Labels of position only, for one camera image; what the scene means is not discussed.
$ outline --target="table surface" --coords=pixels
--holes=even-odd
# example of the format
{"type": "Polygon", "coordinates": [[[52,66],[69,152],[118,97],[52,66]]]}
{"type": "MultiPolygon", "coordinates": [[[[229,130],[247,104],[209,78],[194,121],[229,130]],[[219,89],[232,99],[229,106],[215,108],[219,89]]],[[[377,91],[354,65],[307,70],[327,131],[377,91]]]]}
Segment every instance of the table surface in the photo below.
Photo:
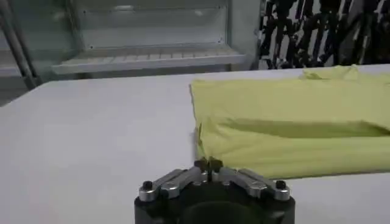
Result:
{"type": "MultiPolygon", "coordinates": [[[[390,65],[360,70],[387,72],[390,65]]],[[[46,83],[0,108],[0,223],[133,223],[139,185],[193,163],[192,80],[280,79],[301,73],[46,83]]],[[[390,223],[390,173],[288,184],[297,200],[297,224],[390,223]]]]}

